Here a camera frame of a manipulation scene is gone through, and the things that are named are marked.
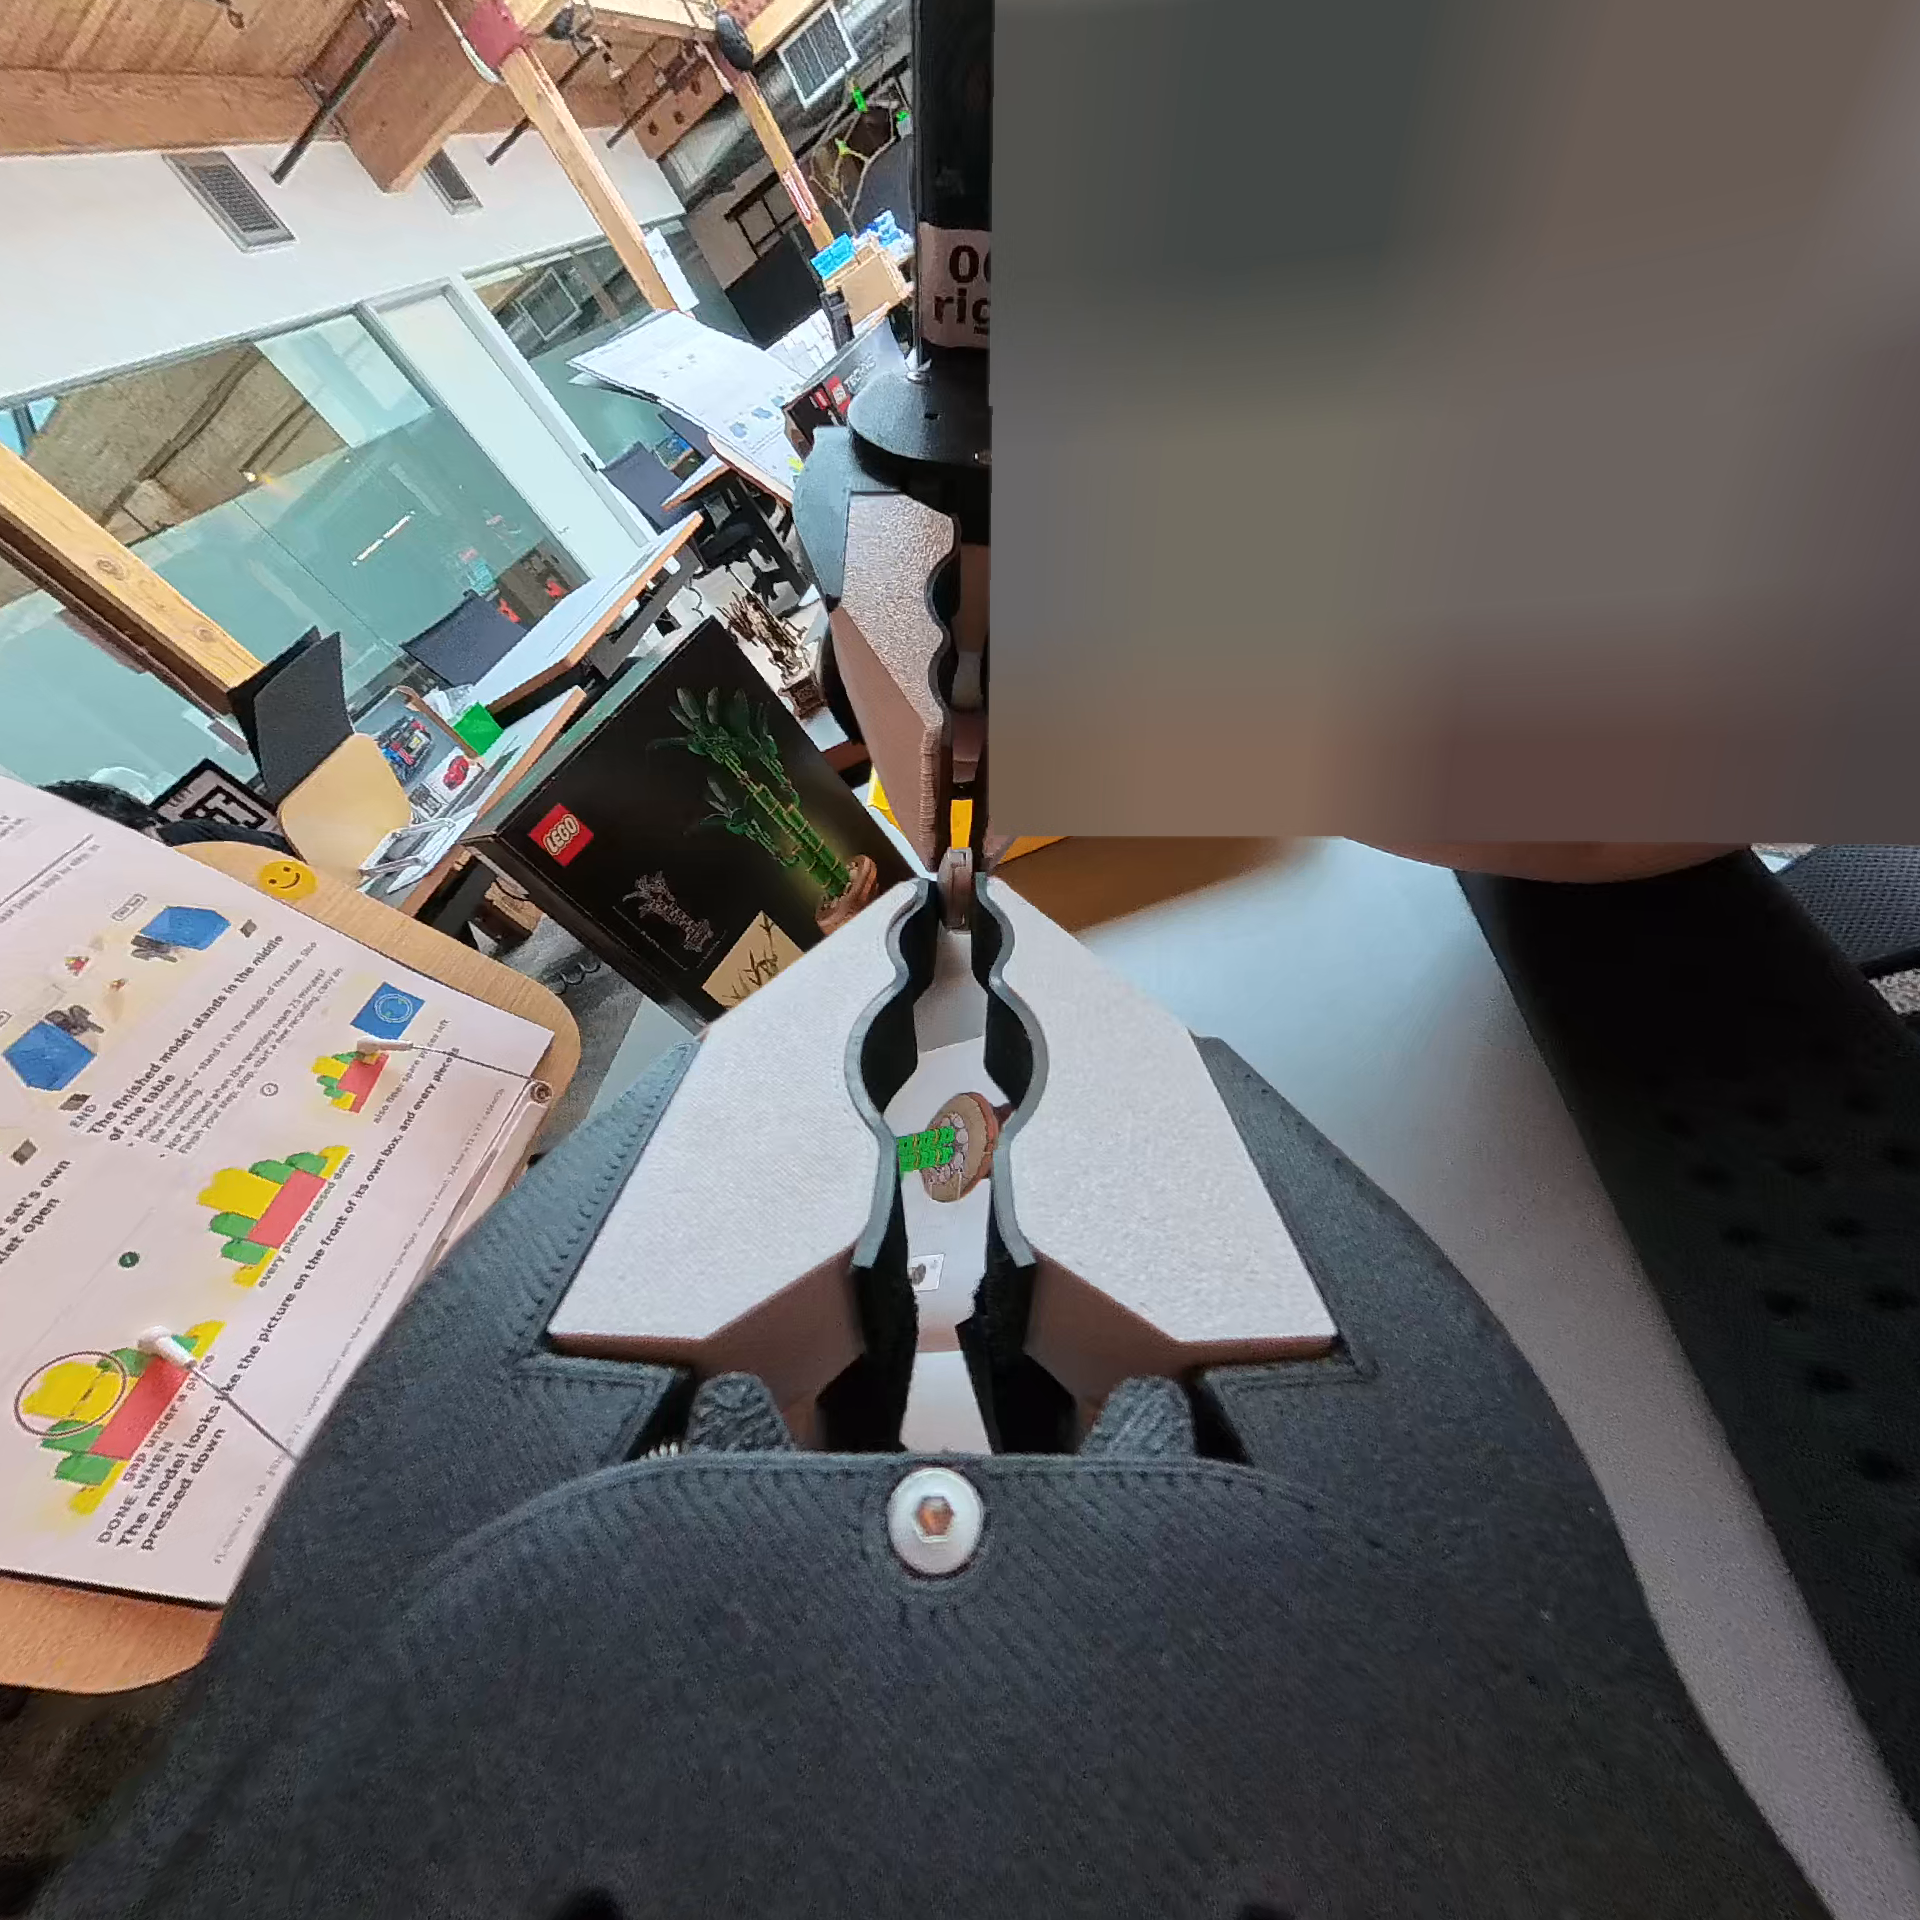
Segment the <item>printed task sheet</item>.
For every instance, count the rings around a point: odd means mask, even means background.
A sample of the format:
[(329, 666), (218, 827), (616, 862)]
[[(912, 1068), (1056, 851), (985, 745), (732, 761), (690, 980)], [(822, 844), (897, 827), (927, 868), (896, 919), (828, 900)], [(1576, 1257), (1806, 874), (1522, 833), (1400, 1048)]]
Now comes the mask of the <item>printed task sheet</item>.
[(510, 1179), (546, 1048), (5, 779), (5, 1575), (226, 1603), (345, 1383)]

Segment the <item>black perforated pad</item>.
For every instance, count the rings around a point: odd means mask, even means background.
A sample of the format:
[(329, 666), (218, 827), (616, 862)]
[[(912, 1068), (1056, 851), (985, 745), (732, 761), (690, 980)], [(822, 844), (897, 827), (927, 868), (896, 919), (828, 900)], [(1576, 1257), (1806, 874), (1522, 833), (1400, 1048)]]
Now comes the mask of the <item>black perforated pad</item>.
[(1753, 855), (1458, 884), (1914, 1816), (1914, 1034)]

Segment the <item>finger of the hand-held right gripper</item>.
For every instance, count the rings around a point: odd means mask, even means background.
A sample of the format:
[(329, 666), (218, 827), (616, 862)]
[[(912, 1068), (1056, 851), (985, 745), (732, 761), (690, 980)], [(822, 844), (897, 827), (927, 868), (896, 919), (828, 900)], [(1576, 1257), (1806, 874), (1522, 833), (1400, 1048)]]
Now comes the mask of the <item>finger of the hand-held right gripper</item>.
[(989, 868), (989, 635), (991, 635), (991, 552), (959, 544), (958, 596), (958, 771), (968, 772), (967, 795), (970, 874)]
[(912, 496), (849, 496), (845, 695), (902, 840), (943, 862), (956, 787), (968, 779), (968, 721), (953, 715), (958, 526)]

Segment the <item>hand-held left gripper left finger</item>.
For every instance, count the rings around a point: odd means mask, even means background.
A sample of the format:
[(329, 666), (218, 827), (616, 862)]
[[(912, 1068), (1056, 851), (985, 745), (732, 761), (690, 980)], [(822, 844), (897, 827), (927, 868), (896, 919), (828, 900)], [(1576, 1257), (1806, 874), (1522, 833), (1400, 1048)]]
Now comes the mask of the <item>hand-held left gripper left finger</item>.
[(708, 1027), (552, 1312), (562, 1353), (753, 1376), (804, 1446), (897, 1451), (919, 1343), (886, 1105), (942, 908), (906, 881)]

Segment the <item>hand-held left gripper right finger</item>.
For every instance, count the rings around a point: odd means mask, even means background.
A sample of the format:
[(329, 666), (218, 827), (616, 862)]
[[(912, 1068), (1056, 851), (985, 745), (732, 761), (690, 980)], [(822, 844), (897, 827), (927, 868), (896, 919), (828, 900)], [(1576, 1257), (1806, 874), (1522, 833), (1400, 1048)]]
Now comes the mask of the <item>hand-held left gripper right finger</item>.
[(991, 1151), (962, 1348), (993, 1451), (1068, 1451), (1130, 1378), (1318, 1363), (1340, 1331), (1188, 1027), (1001, 881), (973, 975)]

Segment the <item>white lego instruction booklet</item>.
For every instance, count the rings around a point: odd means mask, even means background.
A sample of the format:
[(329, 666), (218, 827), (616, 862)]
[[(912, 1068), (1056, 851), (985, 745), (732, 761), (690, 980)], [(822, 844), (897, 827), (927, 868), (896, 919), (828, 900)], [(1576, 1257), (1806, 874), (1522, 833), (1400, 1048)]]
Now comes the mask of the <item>white lego instruction booklet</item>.
[(959, 1339), (985, 1275), (993, 1145), (1012, 1112), (983, 1049), (970, 1039), (922, 1051), (885, 1113), (900, 1143), (905, 1262), (919, 1318), (900, 1442), (921, 1455), (991, 1447)]

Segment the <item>instruction sheet on clipboard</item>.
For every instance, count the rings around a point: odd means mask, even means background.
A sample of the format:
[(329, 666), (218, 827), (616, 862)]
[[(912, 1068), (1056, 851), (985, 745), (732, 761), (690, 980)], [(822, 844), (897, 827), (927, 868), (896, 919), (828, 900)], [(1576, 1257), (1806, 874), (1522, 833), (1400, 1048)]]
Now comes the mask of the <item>instruction sheet on clipboard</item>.
[[(562, 998), (533, 977), (457, 944), (401, 913), (316, 876), (289, 910), (388, 963), (546, 1031), (535, 1079), (546, 1113), (582, 1059), (580, 1030)], [(2, 1575), (5, 1690), (78, 1696), (152, 1688), (192, 1671), (216, 1639), (214, 1607)]]

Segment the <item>black lego set box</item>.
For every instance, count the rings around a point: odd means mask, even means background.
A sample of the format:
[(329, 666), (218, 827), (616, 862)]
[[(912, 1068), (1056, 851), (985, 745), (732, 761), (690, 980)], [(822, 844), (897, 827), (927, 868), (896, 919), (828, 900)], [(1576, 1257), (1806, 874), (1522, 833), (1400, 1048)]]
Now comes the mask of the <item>black lego set box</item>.
[(690, 1030), (919, 874), (713, 618), (557, 737), (469, 847)]

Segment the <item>marker tag card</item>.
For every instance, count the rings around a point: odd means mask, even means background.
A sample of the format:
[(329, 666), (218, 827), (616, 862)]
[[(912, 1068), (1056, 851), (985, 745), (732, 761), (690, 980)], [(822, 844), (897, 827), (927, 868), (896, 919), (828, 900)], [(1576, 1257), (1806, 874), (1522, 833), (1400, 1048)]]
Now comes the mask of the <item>marker tag card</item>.
[(278, 814), (265, 802), (250, 782), (226, 772), (216, 761), (204, 759), (180, 776), (152, 800), (152, 809), (167, 823), (204, 823), (244, 827), (250, 833), (278, 833)]

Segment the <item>pale wooden desk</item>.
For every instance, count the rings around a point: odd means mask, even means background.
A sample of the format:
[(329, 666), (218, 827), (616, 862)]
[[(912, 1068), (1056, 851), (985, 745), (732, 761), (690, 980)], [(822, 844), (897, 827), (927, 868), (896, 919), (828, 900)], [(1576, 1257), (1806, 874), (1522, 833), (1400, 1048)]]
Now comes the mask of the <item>pale wooden desk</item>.
[(574, 688), (596, 688), (644, 644), (692, 583), (698, 513), (677, 519), (631, 568), (567, 593), (471, 688), (503, 727)]

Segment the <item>wall air vent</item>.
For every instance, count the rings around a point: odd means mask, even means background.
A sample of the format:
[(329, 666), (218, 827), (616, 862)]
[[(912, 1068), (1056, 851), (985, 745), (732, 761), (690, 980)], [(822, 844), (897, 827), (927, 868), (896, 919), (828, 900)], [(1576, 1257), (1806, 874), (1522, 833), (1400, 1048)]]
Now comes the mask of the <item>wall air vent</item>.
[(224, 151), (169, 151), (162, 161), (238, 250), (253, 255), (297, 242), (274, 207)]

